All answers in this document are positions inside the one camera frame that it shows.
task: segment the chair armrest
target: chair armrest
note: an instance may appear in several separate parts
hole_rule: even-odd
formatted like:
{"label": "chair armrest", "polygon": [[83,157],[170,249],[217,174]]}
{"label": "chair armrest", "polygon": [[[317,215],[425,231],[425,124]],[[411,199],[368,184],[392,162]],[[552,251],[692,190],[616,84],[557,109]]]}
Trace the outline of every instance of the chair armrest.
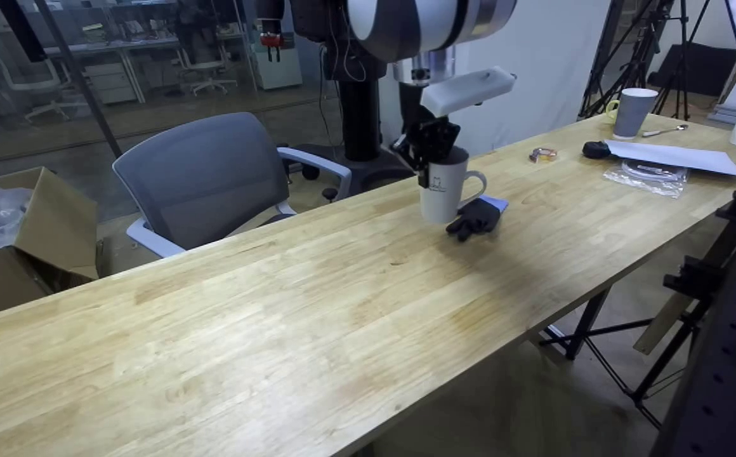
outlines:
{"label": "chair armrest", "polygon": [[149,231],[142,217],[131,221],[131,226],[123,234],[163,259],[184,251],[170,237],[163,237],[158,231]]}
{"label": "chair armrest", "polygon": [[348,197],[348,192],[349,192],[349,170],[345,164],[331,162],[331,159],[319,157],[319,154],[312,154],[312,151],[303,151],[303,149],[295,149],[295,147],[277,147],[277,151],[283,159],[295,159],[295,162],[312,164],[312,168],[319,168],[319,170],[326,170],[326,173],[338,174],[339,176],[339,188],[338,188],[335,199]]}

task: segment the white mug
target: white mug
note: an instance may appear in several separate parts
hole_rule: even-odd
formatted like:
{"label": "white mug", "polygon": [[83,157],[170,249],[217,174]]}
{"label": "white mug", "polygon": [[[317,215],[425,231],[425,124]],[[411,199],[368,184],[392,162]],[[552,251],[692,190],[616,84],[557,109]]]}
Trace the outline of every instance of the white mug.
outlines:
{"label": "white mug", "polygon": [[[486,190],[486,176],[466,170],[470,154],[452,149],[444,159],[425,164],[425,184],[421,184],[421,215],[425,222],[452,222],[456,211]],[[479,190],[462,199],[465,182],[479,179]]]}

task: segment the small black item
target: small black item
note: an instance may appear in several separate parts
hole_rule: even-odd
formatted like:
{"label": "small black item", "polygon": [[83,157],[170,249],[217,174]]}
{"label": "small black item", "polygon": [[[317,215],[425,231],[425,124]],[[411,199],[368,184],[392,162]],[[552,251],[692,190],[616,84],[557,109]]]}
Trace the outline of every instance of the small black item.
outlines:
{"label": "small black item", "polygon": [[585,154],[588,159],[603,159],[612,157],[612,147],[605,147],[605,141],[585,141],[580,147],[580,154]]}
{"label": "small black item", "polygon": [[447,234],[465,242],[474,234],[495,231],[505,207],[507,202],[499,197],[474,197],[460,207],[460,217],[447,226]]}

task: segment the wooden table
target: wooden table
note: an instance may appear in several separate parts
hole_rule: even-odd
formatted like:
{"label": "wooden table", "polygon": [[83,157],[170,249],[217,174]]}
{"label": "wooden table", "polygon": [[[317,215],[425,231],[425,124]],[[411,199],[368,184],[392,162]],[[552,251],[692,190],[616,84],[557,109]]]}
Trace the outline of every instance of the wooden table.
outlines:
{"label": "wooden table", "polygon": [[[646,127],[675,127],[650,119]],[[479,157],[498,236],[425,227],[411,179],[0,314],[0,454],[331,454],[729,202],[579,157],[602,117]],[[656,141],[736,149],[692,124]],[[557,162],[534,164],[532,147]]]}

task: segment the cardboard box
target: cardboard box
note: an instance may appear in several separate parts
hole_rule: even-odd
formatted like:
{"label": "cardboard box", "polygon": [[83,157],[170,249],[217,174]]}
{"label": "cardboard box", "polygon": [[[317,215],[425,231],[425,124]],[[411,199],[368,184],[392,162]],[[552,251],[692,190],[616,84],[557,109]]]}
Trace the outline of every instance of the cardboard box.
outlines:
{"label": "cardboard box", "polygon": [[97,202],[38,168],[0,174],[33,197],[13,246],[0,249],[0,310],[97,279]]}

